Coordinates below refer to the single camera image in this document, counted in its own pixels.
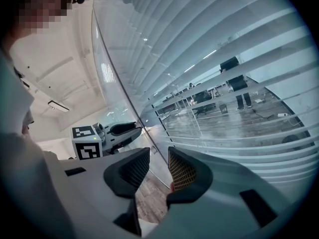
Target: black and white marker cube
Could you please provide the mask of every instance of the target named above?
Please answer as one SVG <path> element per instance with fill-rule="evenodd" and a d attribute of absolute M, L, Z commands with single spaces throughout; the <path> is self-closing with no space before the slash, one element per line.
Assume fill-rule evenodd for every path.
<path fill-rule="evenodd" d="M 73 127 L 72 145 L 79 160 L 102 157 L 102 141 L 90 125 Z"/>

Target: ceiling light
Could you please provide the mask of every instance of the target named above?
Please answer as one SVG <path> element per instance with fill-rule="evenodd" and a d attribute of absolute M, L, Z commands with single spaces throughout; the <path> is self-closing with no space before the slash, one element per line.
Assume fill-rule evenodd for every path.
<path fill-rule="evenodd" d="M 53 109 L 58 109 L 62 112 L 67 113 L 68 111 L 70 111 L 67 107 L 62 106 L 60 104 L 58 104 L 57 102 L 51 100 L 50 102 L 48 102 L 48 105 L 50 105 Z"/>
<path fill-rule="evenodd" d="M 186 73 L 188 70 L 192 69 L 195 65 L 192 65 L 190 68 L 188 68 L 184 73 Z"/>
<path fill-rule="evenodd" d="M 101 68 L 102 68 L 102 74 L 103 74 L 103 78 L 104 78 L 104 81 L 106 83 L 113 83 L 115 82 L 115 77 L 113 75 L 113 72 L 111 70 L 111 67 L 110 65 L 106 65 L 105 63 L 102 63 L 101 64 Z"/>
<path fill-rule="evenodd" d="M 205 59 L 205 58 L 208 58 L 211 54 L 213 54 L 213 53 L 215 53 L 217 50 L 214 50 L 214 51 L 212 51 L 212 52 L 210 52 L 206 57 L 204 57 L 203 59 Z"/>

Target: white horizontal slat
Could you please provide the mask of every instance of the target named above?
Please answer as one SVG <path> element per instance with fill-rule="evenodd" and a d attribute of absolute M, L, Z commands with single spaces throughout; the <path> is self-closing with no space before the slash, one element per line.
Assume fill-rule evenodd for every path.
<path fill-rule="evenodd" d="M 150 45 L 150 38 L 154 38 L 152 33 L 153 29 L 156 28 L 157 26 L 162 26 L 162 24 L 165 25 L 165 21 L 162 22 L 162 17 L 163 14 L 165 14 L 166 9 L 169 7 L 169 5 L 173 2 L 174 0 L 160 0 L 159 3 L 156 5 L 154 11 L 152 12 L 151 18 L 155 18 L 157 20 L 149 20 L 149 23 L 145 25 L 145 28 L 140 32 L 141 33 L 141 39 L 148 39 L 146 42 L 144 42 L 144 45 L 142 46 L 141 49 L 136 48 L 131 56 L 130 59 L 130 66 L 131 66 L 131 71 L 132 71 L 132 78 L 135 77 L 137 70 L 139 69 L 136 65 L 140 64 L 140 60 L 142 57 L 144 58 L 145 54 L 150 51 L 149 47 L 151 48 L 152 46 Z"/>
<path fill-rule="evenodd" d="M 156 67 L 151 64 L 152 68 L 143 78 L 139 89 L 147 89 L 152 84 L 152 79 L 156 79 L 164 71 L 170 73 L 174 68 L 186 69 L 199 63 L 203 57 L 217 49 L 218 44 L 225 42 L 232 34 L 290 6 L 284 0 L 257 0 L 229 15 L 218 24 L 212 25 L 207 32 L 202 33 L 202 36 L 199 35 L 201 32 L 198 29 L 192 30 L 190 34 L 186 28 L 172 41 L 157 60 L 157 63 L 165 64 L 167 67 Z"/>
<path fill-rule="evenodd" d="M 138 22 L 138 25 L 136 25 L 137 32 L 142 33 L 141 37 L 142 38 L 148 38 L 148 31 L 153 28 L 155 25 L 155 20 L 151 22 L 150 20 L 152 18 L 159 18 L 160 17 L 160 11 L 159 9 L 163 9 L 160 6 L 160 3 L 163 0 L 151 0 L 149 4 L 147 4 L 147 9 L 145 11 L 145 15 L 150 15 L 146 17 L 142 17 L 142 19 Z"/>
<path fill-rule="evenodd" d="M 295 167 L 282 168 L 282 169 L 272 169 L 272 170 L 252 170 L 254 173 L 258 174 L 260 177 L 265 176 L 285 176 L 292 175 L 298 172 L 308 171 L 309 169 L 318 168 L 319 160 L 312 161 L 305 165 L 299 165 Z"/>
<path fill-rule="evenodd" d="M 131 15 L 129 23 L 133 28 L 136 28 L 137 31 L 141 30 L 140 23 L 145 15 L 151 15 L 150 12 L 154 11 L 154 9 L 159 6 L 162 0 L 138 0 L 137 9 L 139 11 L 139 16 L 134 14 Z"/>
<path fill-rule="evenodd" d="M 263 179 L 270 182 L 270 183 L 274 183 L 274 182 L 284 182 L 287 180 L 297 180 L 300 178 L 305 178 L 307 176 L 311 176 L 314 174 L 317 174 L 318 172 L 318 168 L 311 168 L 307 171 L 303 171 L 303 172 L 297 172 L 295 174 L 289 174 L 289 175 L 278 175 L 278 176 L 263 176 Z"/>
<path fill-rule="evenodd" d="M 213 25 L 217 24 L 225 17 L 233 14 L 247 4 L 255 0 L 207 0 L 211 2 L 207 7 L 199 7 L 199 4 L 188 4 L 183 11 L 173 17 L 171 26 L 166 28 L 160 35 L 160 31 L 154 31 L 157 35 L 152 38 L 151 44 L 154 46 L 152 52 L 160 54 L 169 43 L 178 36 L 181 31 L 190 30 L 188 38 L 199 38 Z"/>
<path fill-rule="evenodd" d="M 284 169 L 292 168 L 300 165 L 305 165 L 313 161 L 318 161 L 319 154 L 315 153 L 307 157 L 302 157 L 294 160 L 282 161 L 282 162 L 273 162 L 273 163 L 262 163 L 262 164 L 251 164 L 251 163 L 241 163 L 247 168 L 258 171 L 258 170 L 267 170 L 267 169 Z"/>
<path fill-rule="evenodd" d="M 179 143 L 179 142 L 169 142 L 163 141 L 166 143 L 171 143 L 174 145 L 181 145 L 181 146 L 190 146 L 190 147 L 199 147 L 201 149 L 209 149 L 210 151 L 215 151 L 217 153 L 236 153 L 236 154 L 250 154 L 250 153 L 271 153 L 272 151 L 280 151 L 285 149 L 291 149 L 294 147 L 303 146 L 305 144 L 309 144 L 311 142 L 317 141 L 319 139 L 319 134 L 303 138 L 297 141 L 276 144 L 276 145 L 269 145 L 269 146 L 262 146 L 262 147 L 241 147 L 241 148 L 229 148 L 229 147 L 213 147 L 213 146 L 203 146 L 200 144 L 188 144 L 188 143 Z"/>
<path fill-rule="evenodd" d="M 157 7 L 158 3 L 160 3 L 161 0 L 150 0 L 150 3 L 145 4 L 147 6 L 147 9 L 145 11 L 145 14 L 148 13 L 147 15 L 151 15 L 154 11 L 154 9 Z M 130 18 L 127 17 L 127 31 L 124 33 L 124 35 L 122 36 L 122 46 L 123 47 L 132 47 L 132 49 L 126 50 L 124 57 L 127 58 L 126 59 L 126 66 L 131 66 L 131 64 L 134 62 L 133 59 L 137 59 L 136 57 L 134 57 L 134 53 L 137 50 L 140 50 L 144 43 L 142 41 L 142 36 L 139 33 L 142 33 L 141 27 L 136 26 L 136 23 L 133 22 L 133 18 L 136 15 L 137 12 L 135 12 L 134 8 L 132 8 L 132 15 Z M 142 17 L 142 19 L 147 18 L 148 21 L 151 21 L 151 19 L 149 17 Z"/>
<path fill-rule="evenodd" d="M 140 16 L 136 15 L 134 12 L 134 9 L 132 8 L 132 14 L 130 18 L 127 18 L 127 30 L 124 32 L 123 38 L 121 39 L 121 46 L 123 47 L 133 47 L 133 50 L 126 50 L 124 57 L 131 58 L 133 53 L 136 49 L 139 48 L 138 41 L 140 41 L 141 36 L 139 34 L 135 34 L 138 32 L 138 30 L 134 31 L 134 34 L 132 34 L 132 30 L 134 30 L 134 27 L 138 27 L 138 19 L 141 21 L 143 19 L 143 13 L 146 13 L 150 8 L 152 8 L 152 3 L 157 4 L 156 1 L 160 0 L 143 0 L 139 1 L 142 6 L 144 6 L 142 13 Z"/>
<path fill-rule="evenodd" d="M 234 57 L 280 34 L 283 34 L 303 25 L 304 23 L 299 20 L 294 13 L 289 13 L 282 17 L 276 18 L 226 44 L 208 58 L 201 60 L 191 70 L 185 73 L 184 68 L 175 68 L 176 74 L 180 72 L 182 73 L 182 75 L 174 80 L 169 86 L 161 90 L 155 97 L 153 97 L 152 95 L 157 89 L 160 88 L 161 81 L 158 81 L 158 83 L 154 83 L 142 95 L 141 99 L 149 97 L 152 100 L 152 103 L 154 103 L 170 93 L 171 85 L 183 85 L 183 83 L 191 81 L 195 77 L 207 72 L 211 68 L 227 61 L 227 59 Z"/>
<path fill-rule="evenodd" d="M 298 113 L 298 114 L 289 115 L 289 118 L 292 119 L 292 118 L 298 117 L 298 116 L 300 116 L 300 115 L 304 115 L 304 114 L 311 113 L 311 112 L 316 111 L 316 110 L 318 110 L 318 109 L 319 109 L 319 107 L 317 106 L 317 107 L 314 107 L 314 108 L 312 108 L 312 109 L 310 109 L 310 110 L 307 110 L 307 111 L 304 111 L 304 112 L 301 112 L 301 113 Z M 280 122 L 280 121 L 283 121 L 283 120 L 287 120 L 287 117 L 278 118 L 278 119 L 273 119 L 273 120 L 268 120 L 268 121 L 264 121 L 264 122 L 254 123 L 254 124 L 242 125 L 241 127 L 250 127 L 250 126 L 252 126 L 252 125 L 254 125 L 254 126 L 262 126 L 262 125 L 267 125 L 267 124 L 271 124 L 271 123 Z M 221 122 L 221 123 L 223 124 L 222 127 L 202 127 L 202 126 L 201 126 L 201 127 L 200 127 L 200 130 L 201 130 L 201 131 L 205 131 L 205 130 L 216 130 L 216 129 L 224 130 L 225 127 L 227 127 L 228 129 L 238 127 L 238 126 L 229 126 L 226 122 Z M 190 131 L 190 130 L 194 130 L 194 128 L 191 129 L 191 128 L 186 128 L 186 127 L 184 127 L 184 128 L 182 128 L 182 127 L 178 128 L 178 127 L 175 126 L 174 128 L 175 128 L 175 129 L 169 129 L 169 128 L 167 128 L 167 130 L 168 130 L 168 131 L 181 131 L 181 130 Z"/>
<path fill-rule="evenodd" d="M 159 36 L 163 31 L 172 30 L 172 26 L 176 25 L 178 15 L 180 21 L 178 26 L 185 20 L 191 20 L 192 17 L 195 17 L 198 11 L 202 11 L 208 5 L 210 5 L 214 0 L 172 0 L 171 2 L 165 1 L 161 2 L 157 6 L 157 11 L 161 11 L 160 17 L 158 16 L 158 24 L 154 24 L 153 27 L 148 26 L 147 31 L 144 29 L 142 33 L 142 38 L 148 39 L 145 45 L 149 46 L 150 49 L 136 50 L 134 56 L 136 56 L 136 63 L 133 64 L 133 76 L 135 77 L 140 68 L 148 68 L 145 65 L 145 61 L 149 54 L 156 54 L 154 50 L 154 45 L 158 41 Z M 185 11 L 188 12 L 191 9 L 192 13 L 188 14 L 187 17 L 184 17 Z"/>
<path fill-rule="evenodd" d="M 319 150 L 318 146 L 310 146 L 308 148 L 295 150 L 291 152 L 285 152 L 280 154 L 271 154 L 271 155 L 258 155 L 258 156 L 235 156 L 235 155 L 222 155 L 222 154 L 212 154 L 212 156 L 225 158 L 240 164 L 251 164 L 251 163 L 272 163 L 272 162 L 281 162 L 288 161 L 298 158 L 303 158 L 308 155 L 314 154 Z"/>
<path fill-rule="evenodd" d="M 295 97 L 298 97 L 298 96 L 300 96 L 300 95 L 303 95 L 303 94 L 306 94 L 307 92 L 310 92 L 310 91 L 312 91 L 312 90 L 315 90 L 315 89 L 317 89 L 317 88 L 319 88 L 319 86 L 316 86 L 316 87 L 313 87 L 313 88 L 311 88 L 311 89 L 309 89 L 309 90 L 305 90 L 305 91 L 302 91 L 302 92 L 300 92 L 300 93 L 298 93 L 298 94 L 296 94 L 296 95 L 292 95 L 292 96 L 289 96 L 289 97 L 286 97 L 286 98 L 283 98 L 283 99 L 277 99 L 277 100 L 275 100 L 275 101 L 272 101 L 272 102 L 269 102 L 269 103 L 266 103 L 266 104 L 264 104 L 264 103 L 262 103 L 262 104 L 255 104 L 255 108 L 261 108 L 261 107 L 268 107 L 268 106 L 270 106 L 270 105 L 273 105 L 273 104 L 275 104 L 275 103 L 278 103 L 278 102 L 282 102 L 282 101 L 285 101 L 285 100 L 288 100 L 288 99 L 291 99 L 291 98 L 295 98 Z M 232 111 L 232 112 L 228 112 L 228 114 L 236 114 L 236 113 L 239 113 L 240 111 Z M 176 110 L 174 113 L 166 113 L 166 114 L 162 114 L 162 115 L 160 115 L 160 116 L 157 116 L 158 118 L 162 118 L 163 116 L 167 116 L 167 115 L 173 115 L 173 114 L 178 114 L 178 113 L 180 113 L 180 110 Z M 217 117 L 222 117 L 222 116 L 224 116 L 224 114 L 219 114 L 219 115 L 214 115 L 214 116 L 208 116 L 208 117 L 203 117 L 203 118 L 198 118 L 198 119 L 196 119 L 196 120 L 205 120 L 205 119 L 210 119 L 210 118 L 217 118 Z"/>
<path fill-rule="evenodd" d="M 311 45 L 312 45 L 312 42 L 311 42 L 311 38 L 309 36 L 298 39 L 292 43 L 289 43 L 285 46 L 282 46 L 281 48 L 267 52 L 259 57 L 256 57 L 252 60 L 249 60 L 249 61 L 235 67 L 234 73 L 232 72 L 232 70 L 226 71 L 225 73 L 222 73 L 222 74 L 200 84 L 199 86 L 196 86 L 196 87 L 178 95 L 177 97 L 174 97 L 174 98 L 160 104 L 159 106 L 152 109 L 151 112 L 155 112 L 159 109 L 167 107 L 167 106 L 174 104 L 178 101 L 182 101 L 183 99 L 185 99 L 187 97 L 191 97 L 191 96 L 193 96 L 199 92 L 202 92 L 204 90 L 207 90 L 208 88 L 210 88 L 212 86 L 216 86 L 222 82 L 225 82 L 225 81 L 233 79 L 237 76 L 243 75 L 249 71 L 260 68 L 266 64 L 270 64 L 270 63 L 277 61 L 281 58 L 284 58 L 284 57 L 287 57 L 287 56 L 292 55 L 294 53 L 297 53 L 298 51 L 300 51 L 302 49 L 309 48 Z M 306 64 L 302 67 L 299 67 L 295 70 L 287 72 L 283 75 L 279 75 L 279 76 L 270 78 L 266 81 L 257 83 L 255 85 L 252 85 L 248 88 L 245 88 L 245 89 L 242 89 L 242 90 L 239 90 L 236 92 L 231 92 L 231 93 L 225 94 L 222 97 L 218 97 L 218 98 L 211 99 L 209 101 L 202 102 L 200 104 L 189 107 L 189 109 L 190 108 L 194 109 L 194 108 L 201 107 L 201 106 L 204 106 L 207 104 L 216 103 L 216 102 L 221 101 L 221 100 L 225 101 L 225 100 L 234 99 L 238 95 L 241 95 L 241 94 L 244 94 L 247 92 L 254 92 L 254 91 L 260 90 L 263 87 L 278 83 L 280 81 L 283 81 L 283 80 L 289 79 L 291 77 L 294 77 L 296 75 L 307 72 L 307 71 L 317 67 L 318 65 L 319 65 L 319 61 L 316 60 L 316 61 L 311 62 L 309 64 Z"/>
<path fill-rule="evenodd" d="M 315 128 L 319 126 L 319 122 L 312 124 L 310 126 L 303 126 L 299 128 L 295 128 L 290 131 L 280 132 L 280 133 L 273 133 L 273 134 L 266 134 L 266 135 L 259 135 L 259 136 L 252 136 L 252 137 L 229 137 L 229 138 L 206 138 L 206 137 L 183 137 L 183 136 L 167 136 L 167 135 L 159 135 L 160 137 L 164 138 L 172 138 L 172 139 L 188 139 L 188 140 L 201 140 L 201 141 L 241 141 L 241 142 L 256 142 L 262 140 L 269 140 L 278 137 L 285 137 L 290 134 L 297 134 L 300 132 L 308 131 L 309 129 Z"/>
<path fill-rule="evenodd" d="M 279 181 L 279 182 L 271 182 L 275 187 L 277 188 L 282 188 L 282 187 L 291 187 L 295 186 L 296 184 L 304 184 L 304 183 L 309 183 L 312 182 L 315 179 L 316 174 L 308 175 L 299 179 L 295 180 L 287 180 L 287 181 Z"/>

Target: ceiling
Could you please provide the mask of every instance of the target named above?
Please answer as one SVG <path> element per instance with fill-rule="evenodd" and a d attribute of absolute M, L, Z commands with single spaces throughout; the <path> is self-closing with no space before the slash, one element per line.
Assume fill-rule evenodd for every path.
<path fill-rule="evenodd" d="M 69 113 L 76 113 L 79 103 L 100 100 L 92 52 L 92 4 L 93 0 L 74 4 L 66 17 L 12 47 L 14 65 L 25 75 L 28 91 L 34 96 L 34 115 L 57 119 L 65 116 L 48 105 L 50 100 L 68 107 Z M 89 106 L 87 109 L 87 113 L 91 112 Z"/>

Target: wooden floor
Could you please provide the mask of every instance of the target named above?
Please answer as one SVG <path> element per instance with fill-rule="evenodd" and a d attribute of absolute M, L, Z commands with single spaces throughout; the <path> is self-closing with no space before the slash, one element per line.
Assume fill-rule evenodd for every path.
<path fill-rule="evenodd" d="M 149 171 L 135 194 L 139 218 L 159 223 L 167 213 L 169 193 L 170 190 Z"/>

